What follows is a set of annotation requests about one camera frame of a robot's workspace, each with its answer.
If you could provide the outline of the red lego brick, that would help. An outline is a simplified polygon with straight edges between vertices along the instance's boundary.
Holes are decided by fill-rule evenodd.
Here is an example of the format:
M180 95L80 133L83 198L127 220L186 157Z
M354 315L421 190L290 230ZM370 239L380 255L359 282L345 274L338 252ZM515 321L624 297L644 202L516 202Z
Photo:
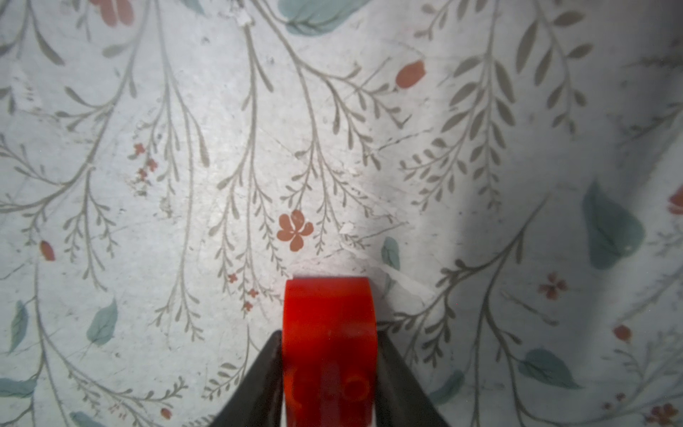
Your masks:
M282 333L287 424L371 425L378 337L368 279L288 280Z

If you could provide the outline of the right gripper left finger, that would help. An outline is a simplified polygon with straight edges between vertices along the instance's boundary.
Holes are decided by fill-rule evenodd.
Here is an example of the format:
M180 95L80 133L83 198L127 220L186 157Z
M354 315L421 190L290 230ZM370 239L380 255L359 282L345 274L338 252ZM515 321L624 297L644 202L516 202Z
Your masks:
M282 331L275 331L211 427L278 427L283 405Z

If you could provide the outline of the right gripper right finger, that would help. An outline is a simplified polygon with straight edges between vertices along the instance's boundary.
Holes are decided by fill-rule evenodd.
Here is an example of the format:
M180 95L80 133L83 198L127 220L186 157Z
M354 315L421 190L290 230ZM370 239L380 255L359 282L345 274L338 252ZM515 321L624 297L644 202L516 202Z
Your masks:
M380 427L448 427L385 332L378 333L375 420Z

